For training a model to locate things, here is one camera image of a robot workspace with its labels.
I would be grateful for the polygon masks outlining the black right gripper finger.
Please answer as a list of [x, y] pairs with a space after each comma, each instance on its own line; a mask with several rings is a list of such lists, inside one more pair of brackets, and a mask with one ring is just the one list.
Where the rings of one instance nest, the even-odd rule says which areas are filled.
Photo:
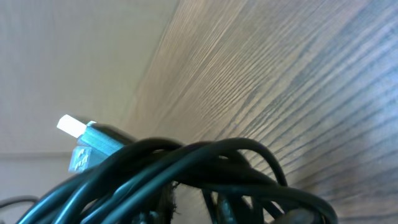
[[176, 209], [175, 188], [173, 183], [167, 184], [156, 194], [150, 196], [136, 217], [136, 223], [171, 224]]

